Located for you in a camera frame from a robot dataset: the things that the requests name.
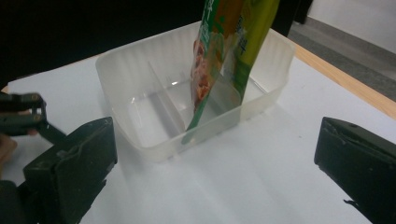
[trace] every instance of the robotic arm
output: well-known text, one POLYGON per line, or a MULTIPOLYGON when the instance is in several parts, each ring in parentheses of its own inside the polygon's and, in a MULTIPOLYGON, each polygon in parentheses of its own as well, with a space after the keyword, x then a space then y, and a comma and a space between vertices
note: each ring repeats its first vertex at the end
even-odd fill
POLYGON ((38 93, 0 95, 0 110, 30 110, 0 116, 0 133, 10 136, 36 129, 53 146, 23 168, 18 187, 0 181, 0 223, 79 223, 117 163, 112 118, 88 122, 69 135, 53 127, 38 93))

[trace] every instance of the translucent plastic box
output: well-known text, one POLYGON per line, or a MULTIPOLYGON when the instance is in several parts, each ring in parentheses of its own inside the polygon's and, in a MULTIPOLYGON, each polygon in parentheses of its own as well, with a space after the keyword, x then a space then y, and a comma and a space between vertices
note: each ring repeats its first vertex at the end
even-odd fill
POLYGON ((102 55, 96 69, 112 117, 133 148, 162 161, 257 115, 276 101, 289 75, 294 45, 270 31, 253 66, 245 97, 220 78, 200 124, 186 132, 193 115, 190 70, 199 22, 134 42, 102 55))

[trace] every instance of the snack bag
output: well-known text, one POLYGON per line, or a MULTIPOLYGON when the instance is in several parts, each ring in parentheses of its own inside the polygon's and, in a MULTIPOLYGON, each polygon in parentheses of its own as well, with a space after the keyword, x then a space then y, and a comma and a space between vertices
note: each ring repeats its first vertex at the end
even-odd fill
POLYGON ((198 125, 228 49, 244 0, 206 0, 201 27, 194 42, 191 69, 191 96, 194 116, 189 129, 198 125))
POLYGON ((224 65, 224 76, 243 98, 250 70, 274 21, 279 0, 245 0, 236 26, 233 50, 224 65))

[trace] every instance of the white table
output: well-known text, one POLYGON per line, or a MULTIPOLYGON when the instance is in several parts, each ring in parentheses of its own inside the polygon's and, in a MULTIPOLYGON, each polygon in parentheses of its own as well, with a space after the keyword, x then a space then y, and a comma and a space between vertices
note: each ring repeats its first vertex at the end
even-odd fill
MULTIPOLYGON (((66 133, 107 116, 96 57, 9 83, 38 91, 66 133)), ((396 142, 396 121, 294 58, 278 103, 161 163, 144 161, 116 131, 119 163, 82 223, 370 223, 314 164, 322 117, 344 119, 396 142)), ((18 137, 3 178, 50 147, 18 137)))

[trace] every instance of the wooden table edge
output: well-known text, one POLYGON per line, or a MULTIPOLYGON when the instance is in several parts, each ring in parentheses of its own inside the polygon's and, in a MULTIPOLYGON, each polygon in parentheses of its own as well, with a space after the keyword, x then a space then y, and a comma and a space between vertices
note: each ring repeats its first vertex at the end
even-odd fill
POLYGON ((396 102, 373 90, 365 84, 351 77, 347 73, 327 63, 309 50, 295 44, 295 56, 302 62, 308 64, 321 74, 328 77, 346 90, 352 92, 366 103, 372 105, 389 117, 396 119, 396 102))

